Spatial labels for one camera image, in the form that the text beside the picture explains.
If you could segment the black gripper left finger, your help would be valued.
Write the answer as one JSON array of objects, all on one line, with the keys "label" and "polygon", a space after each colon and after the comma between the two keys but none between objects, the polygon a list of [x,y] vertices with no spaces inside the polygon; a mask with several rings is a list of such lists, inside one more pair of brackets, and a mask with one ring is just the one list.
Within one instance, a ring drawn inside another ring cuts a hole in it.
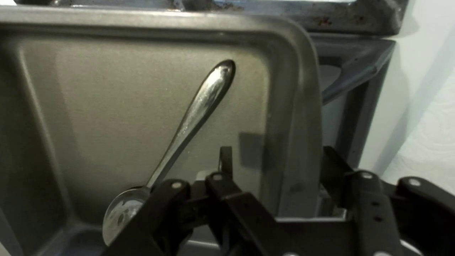
[{"label": "black gripper left finger", "polygon": [[194,228],[207,224],[209,197],[202,181],[169,180],[152,190],[119,229],[105,224],[102,256],[175,256]]}]

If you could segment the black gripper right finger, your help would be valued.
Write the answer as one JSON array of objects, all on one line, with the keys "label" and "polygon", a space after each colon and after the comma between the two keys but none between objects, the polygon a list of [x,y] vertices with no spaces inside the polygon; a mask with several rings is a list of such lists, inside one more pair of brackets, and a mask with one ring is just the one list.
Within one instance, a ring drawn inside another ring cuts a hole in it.
[{"label": "black gripper right finger", "polygon": [[209,227],[223,256],[359,256],[345,222],[278,222],[233,181],[230,147],[219,151],[217,171],[206,178],[214,201]]}]

